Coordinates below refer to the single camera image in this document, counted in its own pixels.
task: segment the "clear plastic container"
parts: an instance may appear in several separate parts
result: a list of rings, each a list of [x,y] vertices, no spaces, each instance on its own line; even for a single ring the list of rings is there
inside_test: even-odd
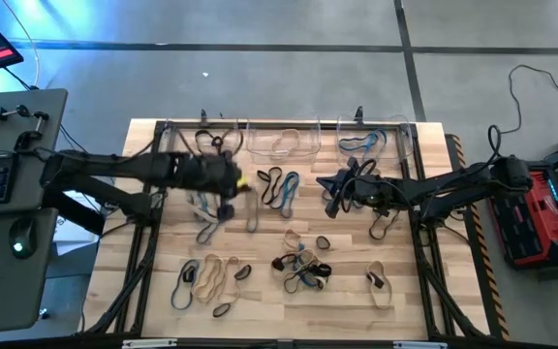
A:
[[[351,156],[358,160],[397,164],[413,154],[410,122],[400,114],[376,119],[368,117],[362,125],[358,125],[353,116],[340,115],[335,145],[340,165],[346,165]]]
[[[320,118],[292,125],[247,121],[247,150],[256,164],[313,163],[321,148]]]

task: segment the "yellow object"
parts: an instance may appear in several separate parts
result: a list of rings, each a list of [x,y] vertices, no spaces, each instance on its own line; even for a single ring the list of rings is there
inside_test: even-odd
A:
[[[246,175],[244,175],[236,183],[236,188],[242,188],[247,185],[249,185],[249,178]]]

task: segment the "blue rubber band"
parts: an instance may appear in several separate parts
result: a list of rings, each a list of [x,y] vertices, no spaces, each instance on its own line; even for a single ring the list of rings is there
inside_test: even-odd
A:
[[[385,147],[387,145],[387,132],[385,132],[385,130],[383,129],[376,129],[373,132],[367,134],[365,137],[352,137],[348,139],[341,139],[339,140],[337,145],[341,150],[344,151],[356,151],[359,149],[365,149],[365,152],[363,153],[363,158],[365,158],[365,156],[367,156],[369,151],[374,146],[376,146],[376,143],[378,143],[378,140],[381,137],[379,135],[381,135],[382,138],[385,140],[385,143],[383,144],[383,147]],[[364,142],[364,143],[354,145],[354,146],[342,145],[342,143],[356,143],[356,142]]]

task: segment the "gray concrete floor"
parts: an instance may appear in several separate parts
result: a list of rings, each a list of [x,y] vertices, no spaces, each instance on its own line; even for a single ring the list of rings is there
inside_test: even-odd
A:
[[[120,44],[400,46],[393,0],[10,0],[34,39]],[[558,0],[404,0],[413,46],[558,48]],[[0,2],[0,30],[23,33]],[[26,80],[33,54],[14,66]],[[468,160],[490,154],[486,128],[516,124],[507,74],[519,63],[549,70],[558,55],[415,54],[427,121],[462,139]],[[333,119],[363,105],[365,115],[416,120],[403,53],[40,49],[41,88],[70,91],[64,124],[93,152],[119,152],[128,121],[197,116]],[[503,139],[503,154],[542,159],[558,143],[558,91],[518,71],[522,129]],[[0,71],[0,91],[19,85]],[[60,147],[65,147],[60,140]],[[503,261],[487,219],[487,243],[512,339],[558,344],[558,281]],[[44,304],[58,316],[14,337],[73,333],[86,276],[51,279]]]

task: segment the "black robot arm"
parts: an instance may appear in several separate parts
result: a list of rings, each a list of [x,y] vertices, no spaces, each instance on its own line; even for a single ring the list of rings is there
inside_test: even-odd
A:
[[[456,208],[492,196],[521,195],[533,184],[527,164],[513,155],[499,158],[491,167],[477,163],[426,180],[361,174],[363,165],[359,166],[357,159],[351,157],[348,169],[332,177],[316,178],[332,197],[325,209],[329,217],[336,216],[342,201],[353,200],[382,215],[388,215],[389,209],[418,207],[420,223],[435,226]]]
[[[78,224],[82,225],[82,221],[86,221],[91,215],[87,211],[75,214],[74,209],[65,209],[62,202],[70,199],[62,194],[64,191],[76,190],[93,197],[102,206],[119,207],[127,217],[141,224],[151,222],[152,208],[160,198],[144,193],[130,194],[93,176],[136,178],[157,187],[217,194],[221,198],[217,210],[219,220],[233,217],[233,207],[227,201],[239,192],[248,190],[245,184],[239,184],[242,181],[242,171],[230,156],[193,155],[186,152],[145,153],[123,157],[73,150],[60,151],[46,159],[40,182],[50,194],[51,201],[59,201],[54,206],[63,207],[60,209],[62,216]],[[101,232],[96,232],[97,226],[88,230],[99,234]]]

